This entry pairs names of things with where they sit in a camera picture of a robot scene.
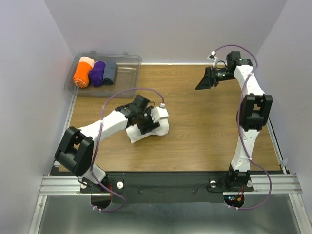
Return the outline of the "white towel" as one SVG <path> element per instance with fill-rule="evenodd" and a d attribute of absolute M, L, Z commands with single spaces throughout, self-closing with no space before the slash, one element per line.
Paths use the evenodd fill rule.
<path fill-rule="evenodd" d="M 146 133 L 144 135 L 142 135 L 140 133 L 140 130 L 138 129 L 138 127 L 136 125 L 129 126 L 126 129 L 127 136 L 129 137 L 131 143 L 135 143 L 135 142 L 140 141 L 140 140 L 142 140 L 146 137 L 149 137 L 149 136 L 163 136 L 163 135 L 168 134 L 168 132 L 169 132 L 168 118 L 161 119 L 159 121 L 159 123 L 160 123 L 160 126 L 158 128 L 156 128 L 156 129 L 152 130 L 151 132 Z"/>

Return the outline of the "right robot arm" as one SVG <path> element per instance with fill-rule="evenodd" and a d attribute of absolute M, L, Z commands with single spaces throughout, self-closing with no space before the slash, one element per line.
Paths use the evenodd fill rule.
<path fill-rule="evenodd" d="M 226 67 L 206 67 L 204 76 L 196 90 L 216 87 L 220 82 L 236 79 L 241 88 L 239 108 L 236 115 L 238 142 L 235 155 L 224 178 L 225 187 L 236 190 L 248 184 L 250 163 L 255 141 L 267 124 L 273 97 L 265 94 L 259 86 L 252 61 L 242 58 L 239 51 L 231 51 L 226 56 Z"/>

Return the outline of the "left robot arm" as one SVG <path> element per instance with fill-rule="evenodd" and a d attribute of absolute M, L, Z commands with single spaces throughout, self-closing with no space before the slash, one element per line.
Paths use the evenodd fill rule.
<path fill-rule="evenodd" d="M 108 188 L 106 173 L 95 165 L 101 141 L 121 130 L 134 129 L 145 138 L 168 124 L 165 104 L 154 107 L 150 100 L 137 95 L 131 103 L 121 105 L 106 117 L 84 127 L 67 128 L 55 153 L 55 160 L 73 173 L 92 182 L 97 192 Z"/>

